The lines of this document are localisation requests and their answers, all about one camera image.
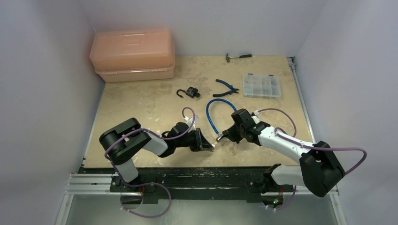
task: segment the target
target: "wooden table surface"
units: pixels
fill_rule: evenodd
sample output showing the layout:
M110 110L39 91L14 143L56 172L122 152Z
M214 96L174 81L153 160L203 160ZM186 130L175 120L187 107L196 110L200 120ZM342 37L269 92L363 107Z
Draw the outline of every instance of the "wooden table surface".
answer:
M243 75L279 76L282 96L279 99L243 97ZM106 130L129 119L136 118L145 128L161 134L170 130L177 122L184 121L181 110L185 106L194 109L199 116L196 123L210 143L215 143L217 135L206 117L206 105L214 99L213 94L229 89L221 79L240 89L224 99L237 109L245 108L249 112L263 108L278 108L287 112L297 126L297 138L310 141L306 120L297 92L296 84L285 56L254 56L234 59L230 63L223 56L176 57L175 77L166 80L107 83L99 104L97 116L92 128L88 152L84 167L111 167L104 158L104 149L99 143L100 135ZM180 92L184 98L176 95L178 89L188 87L199 89L200 98L190 98ZM232 108L224 102L213 102L210 106L213 123L219 130L233 124ZM283 128L293 134L289 119L279 112L266 111L259 114L260 120L274 127ZM214 151L191 152L189 148L178 148L166 158L159 158L146 150L140 150L133 161L136 167L204 167L204 166L266 166L275 163L296 165L286 156L268 148L257 146L242 140L240 144L223 139L214 147Z

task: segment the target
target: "blue hose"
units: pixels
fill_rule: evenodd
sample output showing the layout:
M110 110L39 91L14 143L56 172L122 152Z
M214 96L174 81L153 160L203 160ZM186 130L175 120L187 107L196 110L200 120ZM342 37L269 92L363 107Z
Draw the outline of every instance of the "blue hose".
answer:
M206 106L206 115L207 115L207 119L209 120L209 123L210 123L210 125L212 126L213 130L215 131L215 133L218 134L218 135L220 135L220 133L218 132L218 130L215 128L213 122L211 121L210 114L209 114L209 106L210 106L210 104L211 104L212 102L215 102L215 101L222 101L222 102L228 103L228 104L234 109L234 111L236 111L236 108L235 108L235 106L234 106L231 102L229 102L229 101L227 101L227 100L225 100L225 99L222 99L222 98L215 98L215 99L211 100L211 101L207 104L207 106Z

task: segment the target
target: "gray wall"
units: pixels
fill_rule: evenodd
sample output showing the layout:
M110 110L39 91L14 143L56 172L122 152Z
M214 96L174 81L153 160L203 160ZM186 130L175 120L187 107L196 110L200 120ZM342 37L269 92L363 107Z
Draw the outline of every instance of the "gray wall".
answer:
M1 224L53 224L103 82L77 0L0 2Z
M179 55L296 55L326 0L81 0L96 31L171 28Z
M329 0L297 55L316 140L360 146L368 158L338 185L348 223L396 224L396 0ZM360 153L341 153L348 169Z

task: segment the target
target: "hammer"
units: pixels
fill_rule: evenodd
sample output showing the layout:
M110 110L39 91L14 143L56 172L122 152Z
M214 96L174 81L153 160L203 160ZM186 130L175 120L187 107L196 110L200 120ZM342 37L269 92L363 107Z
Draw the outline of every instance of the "hammer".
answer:
M249 58L249 57L252 57L252 54L248 54L248 55L239 55L239 56L228 56L228 53L227 53L227 55L225 56L225 59L226 59L226 61L227 62L230 62L230 59L237 59L237 58Z

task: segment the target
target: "pliers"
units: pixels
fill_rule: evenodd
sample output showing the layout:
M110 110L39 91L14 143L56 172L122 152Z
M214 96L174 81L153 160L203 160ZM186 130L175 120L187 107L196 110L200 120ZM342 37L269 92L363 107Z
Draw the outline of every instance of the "pliers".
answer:
M223 97L223 96L226 96L226 95L230 95L230 94L232 94L232 93L237 93L237 94L239 94L239 92L238 92L238 90L239 89L237 89L237 88L234 88L232 85L230 85L229 83L227 83L227 82L225 82L225 81L222 81L222 80L219 80L219 79L216 79L216 82L219 82L219 83L222 83L222 84L224 84L225 86L227 86L227 87L229 87L231 90L229 90L229 91L227 91L227 92L225 92L225 93L222 93L222 94L213 94L213 97Z

